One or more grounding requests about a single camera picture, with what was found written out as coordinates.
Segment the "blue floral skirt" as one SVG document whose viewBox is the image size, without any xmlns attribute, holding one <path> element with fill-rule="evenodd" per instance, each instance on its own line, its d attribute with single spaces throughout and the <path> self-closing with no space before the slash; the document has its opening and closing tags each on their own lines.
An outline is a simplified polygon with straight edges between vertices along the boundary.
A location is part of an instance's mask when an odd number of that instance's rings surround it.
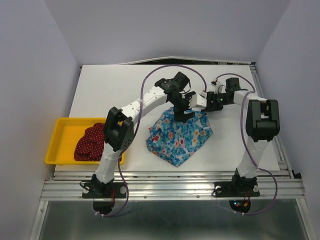
<svg viewBox="0 0 320 240">
<path fill-rule="evenodd" d="M 185 123 L 175 121 L 174 109 L 171 107 L 148 129 L 148 151 L 175 167 L 179 167 L 194 155 L 213 134 L 205 112 L 187 112 L 194 114 L 194 117 Z"/>
</svg>

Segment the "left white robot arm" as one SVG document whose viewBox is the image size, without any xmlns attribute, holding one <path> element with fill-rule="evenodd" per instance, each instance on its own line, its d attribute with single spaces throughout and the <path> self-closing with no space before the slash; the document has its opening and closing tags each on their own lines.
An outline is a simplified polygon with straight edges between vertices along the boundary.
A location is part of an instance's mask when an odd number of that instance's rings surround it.
<svg viewBox="0 0 320 240">
<path fill-rule="evenodd" d="M 197 108 L 205 100 L 195 91 L 182 92 L 189 83 L 190 79 L 178 72 L 174 78 L 158 80 L 134 102 L 109 110 L 103 128 L 104 146 L 99 166 L 91 180 L 81 184 L 84 199 L 105 198 L 112 193 L 115 170 L 122 155 L 133 143 L 141 119 L 153 109 L 170 102 L 175 121 L 185 123 L 194 117 L 194 113 L 186 111 Z"/>
</svg>

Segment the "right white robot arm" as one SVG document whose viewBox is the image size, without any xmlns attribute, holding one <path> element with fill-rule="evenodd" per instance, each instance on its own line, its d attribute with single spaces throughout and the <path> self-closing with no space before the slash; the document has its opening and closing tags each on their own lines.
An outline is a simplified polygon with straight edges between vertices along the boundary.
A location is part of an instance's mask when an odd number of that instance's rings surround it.
<svg viewBox="0 0 320 240">
<path fill-rule="evenodd" d="M 231 181 L 216 181 L 213 196 L 231 198 L 260 195 L 257 172 L 263 153 L 280 132 L 279 103 L 275 99 L 257 96 L 255 90 L 241 88 L 240 75 L 235 74 L 225 83 L 213 80 L 214 91 L 207 92 L 204 112 L 221 111 L 236 104 L 240 110 L 240 135 L 245 151 Z"/>
</svg>

